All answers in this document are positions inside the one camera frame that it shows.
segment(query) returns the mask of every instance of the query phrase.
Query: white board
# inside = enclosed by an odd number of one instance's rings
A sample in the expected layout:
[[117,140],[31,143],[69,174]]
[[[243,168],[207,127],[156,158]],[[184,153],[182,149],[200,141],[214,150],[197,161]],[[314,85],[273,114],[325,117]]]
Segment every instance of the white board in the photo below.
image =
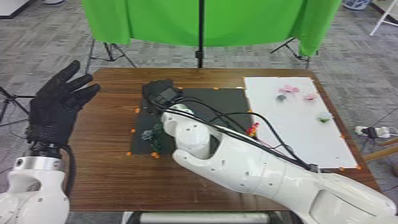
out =
[[[286,84],[298,87],[298,92],[286,93],[286,100],[280,102],[277,100],[278,89]],[[268,119],[284,143],[291,146],[302,160],[317,164],[319,168],[355,168],[357,162],[335,122],[333,120],[326,123],[317,121],[317,114],[328,110],[310,78],[250,77],[245,78],[245,88],[252,112]],[[307,94],[317,95],[312,102],[303,100]],[[259,122],[259,139],[270,146],[277,146],[278,141],[264,122],[255,117],[254,121]],[[277,150],[287,155],[282,147]]]

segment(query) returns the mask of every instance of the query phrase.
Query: green backdrop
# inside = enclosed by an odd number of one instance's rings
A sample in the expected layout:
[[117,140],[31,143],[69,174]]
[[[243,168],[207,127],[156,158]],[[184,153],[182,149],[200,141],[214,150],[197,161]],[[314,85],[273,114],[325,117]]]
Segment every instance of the green backdrop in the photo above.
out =
[[[81,0],[95,40],[129,38],[197,46],[198,0]],[[341,0],[206,0],[204,45],[300,40],[300,54],[319,48]]]

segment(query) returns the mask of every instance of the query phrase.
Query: wooden table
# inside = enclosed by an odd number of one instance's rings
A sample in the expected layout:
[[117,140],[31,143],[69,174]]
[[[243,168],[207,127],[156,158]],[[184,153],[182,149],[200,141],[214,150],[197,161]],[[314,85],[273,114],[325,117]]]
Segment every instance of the wooden table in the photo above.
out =
[[241,87],[243,76],[310,77],[333,114],[360,170],[341,172],[378,190],[358,150],[342,126],[314,74],[286,69],[101,69],[94,82],[101,93],[79,113],[71,146],[78,160],[78,176],[71,196],[72,211],[254,211],[286,210],[266,198],[234,193],[198,177],[170,156],[126,156],[134,127],[140,86],[170,78],[184,88]]

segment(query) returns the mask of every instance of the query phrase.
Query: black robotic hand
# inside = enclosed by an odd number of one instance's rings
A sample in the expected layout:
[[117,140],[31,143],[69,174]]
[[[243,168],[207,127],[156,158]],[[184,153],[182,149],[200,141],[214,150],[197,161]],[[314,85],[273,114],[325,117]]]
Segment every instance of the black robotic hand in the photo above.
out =
[[58,146],[67,145],[78,111],[99,91],[97,84],[79,89],[92,81],[90,75],[67,82],[78,69],[79,62],[72,61],[49,79],[30,101],[26,131],[30,142],[44,142]]

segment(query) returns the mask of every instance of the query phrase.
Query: cable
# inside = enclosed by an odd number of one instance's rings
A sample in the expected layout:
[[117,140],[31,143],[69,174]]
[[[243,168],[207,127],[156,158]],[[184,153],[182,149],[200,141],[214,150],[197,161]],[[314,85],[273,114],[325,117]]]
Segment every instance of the cable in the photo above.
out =
[[[394,111],[398,110],[398,107],[390,110],[390,112],[383,115],[383,117],[376,120],[374,124],[369,127],[374,127],[374,125],[381,122],[381,120],[387,118],[387,116],[394,113]],[[365,140],[362,143],[362,147],[358,149],[358,152],[364,151],[364,147],[365,147],[365,143],[367,143],[369,137],[365,136]]]
[[65,145],[60,147],[69,156],[69,173],[67,173],[67,183],[65,183],[65,196],[71,196],[72,186],[74,186],[74,179],[76,179],[76,160],[74,154],[71,151],[71,147]]
[[300,166],[303,169],[310,170],[310,166],[298,160],[291,159],[287,156],[280,155],[277,152],[271,151],[271,149],[259,144],[259,142],[254,141],[246,136],[241,136],[241,134],[236,134],[227,129],[220,128],[214,124],[211,124],[209,121],[204,121],[193,114],[186,113],[181,110],[175,110],[172,108],[165,108],[163,105],[159,105],[156,102],[150,101],[150,103],[158,106],[158,110],[161,112],[166,112],[170,114],[175,114],[197,122],[200,122],[204,125],[207,125],[220,133],[223,133],[229,137],[248,143],[252,146],[255,146],[259,149],[262,149],[273,156],[277,156],[280,159],[284,159],[287,162],[291,162],[296,166]]
[[387,190],[381,190],[381,192],[387,192],[390,190],[394,190],[398,188],[398,185],[394,187],[390,187]]
[[387,116],[394,113],[394,111],[398,110],[398,107],[394,108],[394,110],[385,114],[385,116],[378,119],[378,121],[374,122],[374,124],[369,127],[374,127],[374,125],[381,122],[381,120],[387,118]]
[[280,143],[280,145],[282,145],[282,147],[284,147],[284,149],[286,149],[289,155],[293,156],[294,160],[302,163],[302,165],[303,165],[303,166],[309,166],[307,163],[305,163],[305,162],[302,161],[302,159],[298,158],[298,156],[294,155],[293,149],[291,149],[291,147],[286,145],[286,143],[284,143],[284,141],[282,141],[282,138],[280,138],[280,136],[278,136],[278,134],[277,134],[277,131],[275,131],[273,127],[271,127],[271,124],[270,124],[266,118],[264,118],[257,113],[252,113],[252,112],[234,112],[234,113],[225,113],[225,114],[222,114],[222,115],[218,115],[218,116],[238,115],[238,114],[248,114],[248,115],[254,115],[254,116],[257,116],[257,117],[261,118],[261,120],[264,121],[264,123],[266,123],[266,125],[268,125],[271,134],[273,134],[273,136],[275,136],[275,138],[277,138],[277,141],[278,141],[278,143]]
[[0,174],[3,174],[14,167],[8,167],[5,170],[0,171]]
[[[182,103],[182,102],[191,102],[191,103],[197,103],[200,104],[204,107],[207,107],[207,109],[213,111],[214,115],[222,115],[223,113],[206,104],[202,103],[200,101],[195,101],[195,100],[181,100],[177,101],[177,103]],[[234,125],[238,126],[241,132],[245,133],[245,128],[243,126],[239,125],[239,123],[230,119],[229,116],[223,116],[227,118],[227,120],[234,123]]]
[[[10,111],[10,114],[8,114],[8,117],[7,117],[7,121],[8,121],[8,123],[10,123],[10,116],[14,115],[14,112],[15,112],[15,103],[12,102],[12,106],[14,106],[14,108],[12,108],[12,111]],[[19,139],[26,139],[24,137],[21,137],[14,132],[12,132],[12,130],[10,130],[10,126],[12,126],[12,124],[8,125],[8,134],[14,136],[14,137],[17,137]]]

